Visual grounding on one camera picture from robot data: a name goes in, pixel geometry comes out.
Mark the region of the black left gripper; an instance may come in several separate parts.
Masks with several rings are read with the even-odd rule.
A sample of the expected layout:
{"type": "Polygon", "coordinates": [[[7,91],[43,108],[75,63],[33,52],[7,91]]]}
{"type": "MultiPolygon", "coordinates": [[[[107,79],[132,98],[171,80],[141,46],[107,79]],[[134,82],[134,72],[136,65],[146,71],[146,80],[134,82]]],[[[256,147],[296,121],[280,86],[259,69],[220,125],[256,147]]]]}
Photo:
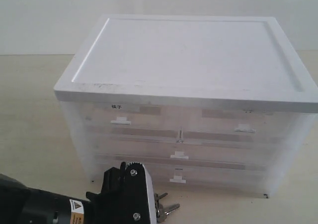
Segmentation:
{"type": "Polygon", "coordinates": [[[104,172],[103,183],[99,193],[87,191],[89,200],[84,206],[85,224],[128,224],[129,218],[124,213],[123,186],[126,163],[119,168],[112,167],[104,172]]]}

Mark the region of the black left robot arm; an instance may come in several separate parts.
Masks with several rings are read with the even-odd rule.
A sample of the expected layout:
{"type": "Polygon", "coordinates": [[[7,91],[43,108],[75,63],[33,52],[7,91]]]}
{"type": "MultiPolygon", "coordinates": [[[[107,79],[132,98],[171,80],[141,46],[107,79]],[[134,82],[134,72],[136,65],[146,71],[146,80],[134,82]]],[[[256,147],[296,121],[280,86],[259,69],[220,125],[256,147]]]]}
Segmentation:
{"type": "Polygon", "coordinates": [[[122,162],[119,168],[104,172],[99,194],[87,192],[87,200],[25,186],[18,180],[0,176],[0,222],[2,224],[100,224],[102,223],[102,198],[106,193],[115,193],[126,169],[122,162]]]}

